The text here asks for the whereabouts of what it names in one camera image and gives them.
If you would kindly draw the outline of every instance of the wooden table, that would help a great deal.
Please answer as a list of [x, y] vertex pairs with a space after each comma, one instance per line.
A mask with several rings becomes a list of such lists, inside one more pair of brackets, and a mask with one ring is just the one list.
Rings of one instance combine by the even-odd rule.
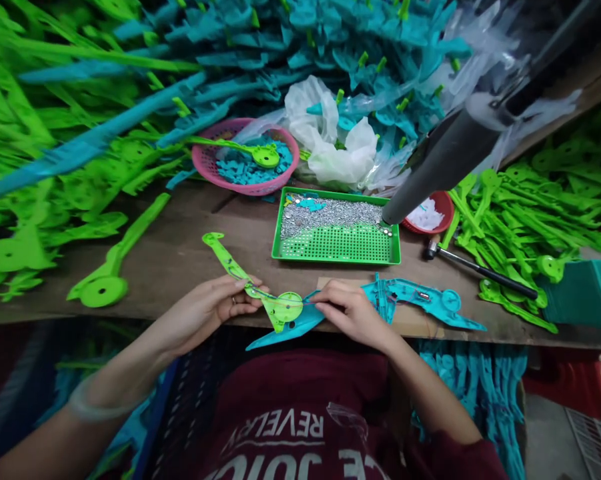
[[[159, 189], [150, 188], [137, 199], [118, 199], [113, 207], [126, 212], [133, 220], [158, 192]], [[561, 325], [560, 333], [553, 335], [523, 322], [499, 305], [479, 300], [477, 277], [442, 258], [422, 261], [423, 238], [404, 230], [401, 232], [402, 264], [394, 267], [273, 260], [271, 245], [277, 210], [277, 203], [236, 197], [203, 182], [185, 182], [123, 262], [121, 274], [129, 282], [129, 293], [118, 304], [89, 309], [79, 301], [65, 299], [74, 284], [103, 263], [107, 250], [119, 239], [110, 237], [66, 245], [61, 252], [63, 257], [58, 259], [58, 268], [44, 272], [45, 283], [9, 303], [0, 303], [0, 313], [155, 319], [197, 284], [224, 274], [211, 249], [201, 241], [204, 233], [217, 231], [225, 234], [222, 243], [236, 261], [247, 272], [263, 279], [274, 293], [295, 291], [304, 296], [327, 278], [369, 283], [379, 271], [386, 279], [400, 277], [440, 290], [456, 290], [462, 298], [460, 313], [488, 329], [486, 332], [453, 329], [428, 317], [417, 307], [400, 305], [394, 328], [406, 337], [583, 348], [601, 346], [601, 333], [596, 329]], [[271, 328], [262, 311], [233, 322]], [[328, 322], [321, 323], [318, 329], [334, 330]]]

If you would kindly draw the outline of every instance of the metal hammer head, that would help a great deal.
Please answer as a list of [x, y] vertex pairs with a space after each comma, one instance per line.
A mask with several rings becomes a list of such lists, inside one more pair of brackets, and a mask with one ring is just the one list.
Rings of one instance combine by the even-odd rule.
[[422, 257], [425, 260], [433, 260], [436, 254], [438, 253], [438, 242], [440, 242], [440, 235], [434, 235], [425, 248], [425, 251], [422, 253]]

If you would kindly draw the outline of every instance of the worker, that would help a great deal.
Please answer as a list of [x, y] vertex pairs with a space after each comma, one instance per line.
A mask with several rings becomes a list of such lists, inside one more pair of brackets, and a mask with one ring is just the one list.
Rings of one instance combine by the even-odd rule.
[[[223, 322], [262, 306], [245, 294], [245, 283], [225, 276], [179, 300], [0, 458], [0, 480], [86, 478], [174, 360]], [[327, 320], [374, 353], [303, 349], [244, 363], [219, 388], [211, 427], [194, 452], [182, 454], [179, 478], [507, 478], [493, 444], [360, 288], [331, 280], [313, 301]], [[388, 421], [363, 415], [366, 405], [386, 394], [388, 363], [429, 433], [427, 443], [408, 435], [399, 447]]]

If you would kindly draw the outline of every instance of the white plastic crate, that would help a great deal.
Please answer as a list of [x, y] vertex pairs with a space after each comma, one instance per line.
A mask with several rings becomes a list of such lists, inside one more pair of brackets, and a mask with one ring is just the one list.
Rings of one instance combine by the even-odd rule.
[[601, 421], [565, 408], [592, 480], [601, 480]]

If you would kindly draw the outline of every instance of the green pegboard grid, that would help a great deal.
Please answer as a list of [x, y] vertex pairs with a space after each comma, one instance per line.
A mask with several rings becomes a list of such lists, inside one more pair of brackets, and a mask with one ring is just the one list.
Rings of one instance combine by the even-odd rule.
[[288, 193], [304, 195], [315, 193], [322, 199], [364, 201], [373, 205], [385, 205], [389, 199], [363, 197], [349, 193], [284, 187], [280, 199], [278, 219], [271, 257], [277, 260], [321, 261], [337, 263], [364, 263], [367, 265], [400, 264], [400, 230], [392, 226], [392, 236], [385, 235], [373, 225], [353, 227], [330, 226], [307, 230], [295, 237], [282, 240], [285, 198]]

